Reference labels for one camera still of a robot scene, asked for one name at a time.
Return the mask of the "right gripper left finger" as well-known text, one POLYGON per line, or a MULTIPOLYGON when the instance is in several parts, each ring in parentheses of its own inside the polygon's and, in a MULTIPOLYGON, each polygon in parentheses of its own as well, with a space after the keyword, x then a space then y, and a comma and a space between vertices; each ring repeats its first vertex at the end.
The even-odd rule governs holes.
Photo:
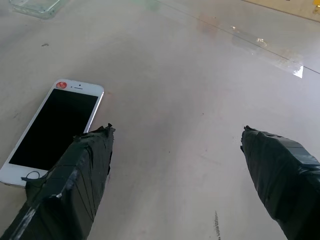
POLYGON ((26 201, 2 240, 85 240, 110 173, 115 129, 111 124, 74 137, 42 177, 22 177, 26 201))

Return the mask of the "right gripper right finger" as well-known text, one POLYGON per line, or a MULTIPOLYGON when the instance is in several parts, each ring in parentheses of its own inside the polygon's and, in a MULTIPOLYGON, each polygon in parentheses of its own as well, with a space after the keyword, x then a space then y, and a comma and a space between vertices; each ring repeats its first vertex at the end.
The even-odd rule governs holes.
POLYGON ((320 163, 300 143, 244 127, 241 147, 259 199, 289 240, 320 238, 320 163))

